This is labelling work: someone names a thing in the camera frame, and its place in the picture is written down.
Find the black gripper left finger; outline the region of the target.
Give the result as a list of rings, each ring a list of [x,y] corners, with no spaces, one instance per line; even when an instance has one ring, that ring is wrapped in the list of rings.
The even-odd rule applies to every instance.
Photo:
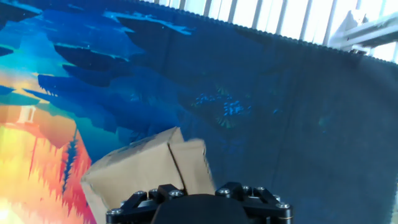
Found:
[[[172,184],[160,185],[147,192],[134,192],[119,208],[106,212],[106,223],[145,223],[150,222],[162,203],[184,196],[184,189]]]

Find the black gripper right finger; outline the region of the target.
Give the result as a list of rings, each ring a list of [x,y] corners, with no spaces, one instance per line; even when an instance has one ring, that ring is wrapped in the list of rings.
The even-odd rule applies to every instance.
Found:
[[[280,200],[265,187],[227,182],[215,190],[215,196],[238,203],[250,223],[293,224],[293,206]]]

